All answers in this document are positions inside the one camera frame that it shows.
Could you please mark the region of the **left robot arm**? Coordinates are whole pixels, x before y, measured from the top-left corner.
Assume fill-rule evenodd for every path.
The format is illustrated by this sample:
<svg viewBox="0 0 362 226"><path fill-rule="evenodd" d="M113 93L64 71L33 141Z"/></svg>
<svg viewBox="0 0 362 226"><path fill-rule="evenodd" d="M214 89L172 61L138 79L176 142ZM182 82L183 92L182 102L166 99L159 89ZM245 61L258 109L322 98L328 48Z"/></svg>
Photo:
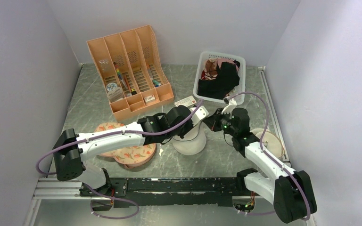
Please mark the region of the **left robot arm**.
<svg viewBox="0 0 362 226"><path fill-rule="evenodd" d="M67 129L53 148L57 179L78 179L98 195L107 195L112 188L107 171L94 165L87 166L88 159L125 147L158 144L175 136L183 138L206 116L206 110L201 107L190 110L180 105L168 113L146 116L131 124L95 134L77 134L74 129Z"/></svg>

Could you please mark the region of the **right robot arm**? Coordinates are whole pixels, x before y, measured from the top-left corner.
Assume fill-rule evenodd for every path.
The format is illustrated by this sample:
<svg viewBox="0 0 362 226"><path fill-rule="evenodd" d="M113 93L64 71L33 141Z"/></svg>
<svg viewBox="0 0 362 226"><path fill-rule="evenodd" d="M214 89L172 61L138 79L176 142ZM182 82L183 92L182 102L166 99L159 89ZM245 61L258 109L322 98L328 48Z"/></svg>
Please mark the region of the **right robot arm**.
<svg viewBox="0 0 362 226"><path fill-rule="evenodd" d="M247 169L237 174L235 188L241 195L250 191L273 204L276 215L284 223L303 219L317 211L310 176L282 163L251 132L247 110L235 108L223 114L219 108L203 120L213 132L223 131L232 137L234 149L252 161L261 172Z"/></svg>

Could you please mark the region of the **white mesh laundry bag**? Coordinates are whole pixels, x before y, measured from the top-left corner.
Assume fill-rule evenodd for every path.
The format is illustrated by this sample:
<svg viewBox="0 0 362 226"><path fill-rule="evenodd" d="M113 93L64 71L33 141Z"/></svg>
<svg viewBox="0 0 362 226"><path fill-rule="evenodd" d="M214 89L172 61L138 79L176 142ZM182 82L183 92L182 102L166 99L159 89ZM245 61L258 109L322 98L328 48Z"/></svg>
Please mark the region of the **white mesh laundry bag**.
<svg viewBox="0 0 362 226"><path fill-rule="evenodd" d="M174 136L171 143L177 152L183 155L195 155L204 149L206 142L202 123L199 123L184 138Z"/></svg>

